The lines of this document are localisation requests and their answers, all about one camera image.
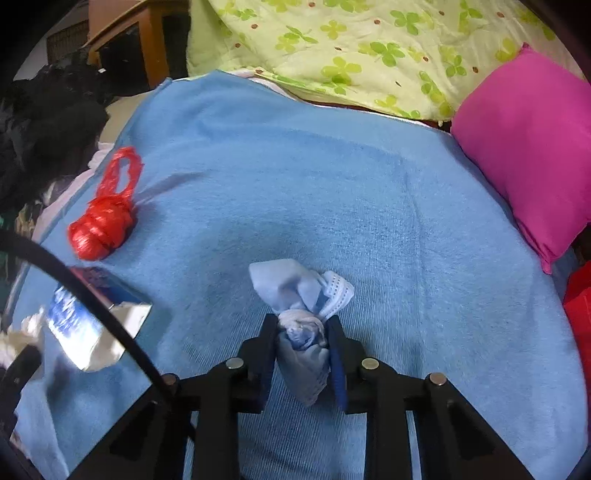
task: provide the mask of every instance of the wooden stool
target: wooden stool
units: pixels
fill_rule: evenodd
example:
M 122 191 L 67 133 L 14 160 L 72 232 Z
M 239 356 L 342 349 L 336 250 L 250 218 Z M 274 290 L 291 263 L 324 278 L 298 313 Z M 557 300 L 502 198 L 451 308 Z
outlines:
M 189 0 L 90 0 L 89 63 L 101 65 L 99 49 L 131 27 L 139 41 L 150 89 L 170 76 L 164 42 L 163 17 L 189 14 Z

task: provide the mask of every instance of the red bag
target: red bag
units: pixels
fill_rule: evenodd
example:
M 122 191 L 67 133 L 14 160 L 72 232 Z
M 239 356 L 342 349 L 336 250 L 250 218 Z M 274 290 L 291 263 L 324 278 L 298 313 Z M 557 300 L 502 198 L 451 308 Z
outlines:
M 122 158 L 129 159 L 129 183 L 117 193 Z M 135 223 L 131 196 L 143 166 L 141 157 L 133 147 L 123 147 L 115 152 L 96 189 L 96 197 L 89 202 L 84 215 L 68 227 L 68 240 L 78 258 L 105 258 L 125 242 Z
M 579 349 L 591 409 L 591 262 L 569 277 L 563 305 Z

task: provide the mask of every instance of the crumpled face mask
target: crumpled face mask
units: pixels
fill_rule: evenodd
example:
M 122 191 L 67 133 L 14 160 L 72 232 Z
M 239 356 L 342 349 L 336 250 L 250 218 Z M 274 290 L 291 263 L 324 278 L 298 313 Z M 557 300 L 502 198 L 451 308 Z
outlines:
M 255 291 L 279 318 L 277 363 L 285 384 L 309 407 L 330 369 L 324 321 L 351 301 L 355 289 L 332 271 L 320 275 L 291 258 L 253 263 L 249 272 Z

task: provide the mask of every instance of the black wire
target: black wire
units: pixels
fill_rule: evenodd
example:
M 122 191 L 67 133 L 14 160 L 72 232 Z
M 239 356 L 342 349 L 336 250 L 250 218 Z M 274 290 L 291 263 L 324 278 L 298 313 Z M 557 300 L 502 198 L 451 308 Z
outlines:
M 0 231 L 0 251 L 26 260 L 31 265 L 43 270 L 55 278 L 66 290 L 74 295 L 88 311 L 100 321 L 115 339 L 129 352 L 138 367 L 150 379 L 152 385 L 164 397 L 171 401 L 173 395 L 158 373 L 148 355 L 131 338 L 125 328 L 96 296 L 54 255 L 41 245 L 13 232 Z

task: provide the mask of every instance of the white wall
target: white wall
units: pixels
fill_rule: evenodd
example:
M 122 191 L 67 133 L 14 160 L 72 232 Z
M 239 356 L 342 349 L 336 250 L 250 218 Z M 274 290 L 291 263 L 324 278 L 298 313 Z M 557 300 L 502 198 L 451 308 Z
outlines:
M 88 20 L 88 0 L 79 2 L 64 18 L 56 23 L 31 50 L 14 76 L 15 80 L 32 79 L 39 70 L 47 65 L 47 37 L 64 28 Z

